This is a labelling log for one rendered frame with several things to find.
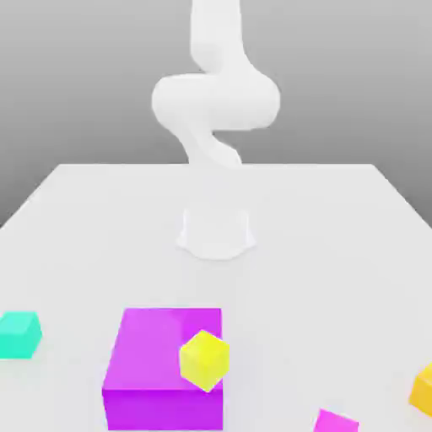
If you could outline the small yellow cube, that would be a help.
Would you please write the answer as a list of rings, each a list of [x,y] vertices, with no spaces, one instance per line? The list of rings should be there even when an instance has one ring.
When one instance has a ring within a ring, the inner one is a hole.
[[[179,350],[181,377],[204,392],[211,392],[230,370],[230,346],[201,330]]]

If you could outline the large purple box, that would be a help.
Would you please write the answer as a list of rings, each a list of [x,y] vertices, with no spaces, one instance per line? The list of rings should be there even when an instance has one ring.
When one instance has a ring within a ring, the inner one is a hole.
[[[219,308],[126,308],[102,385],[110,430],[221,430],[224,388],[183,379],[179,351],[205,330],[222,335]]]

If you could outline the small turquoise cube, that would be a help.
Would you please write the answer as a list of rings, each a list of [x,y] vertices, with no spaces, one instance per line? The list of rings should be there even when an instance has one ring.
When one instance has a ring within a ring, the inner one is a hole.
[[[41,338],[35,311],[6,311],[0,317],[0,359],[31,359]]]

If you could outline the small orange cube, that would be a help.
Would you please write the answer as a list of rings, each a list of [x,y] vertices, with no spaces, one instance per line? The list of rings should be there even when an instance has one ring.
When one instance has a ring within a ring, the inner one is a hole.
[[[409,402],[419,411],[432,417],[432,363],[417,374]]]

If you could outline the small pink cube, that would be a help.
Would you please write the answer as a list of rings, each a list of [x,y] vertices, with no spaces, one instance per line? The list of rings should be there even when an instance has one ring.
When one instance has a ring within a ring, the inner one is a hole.
[[[359,432],[359,422],[321,409],[313,432]]]

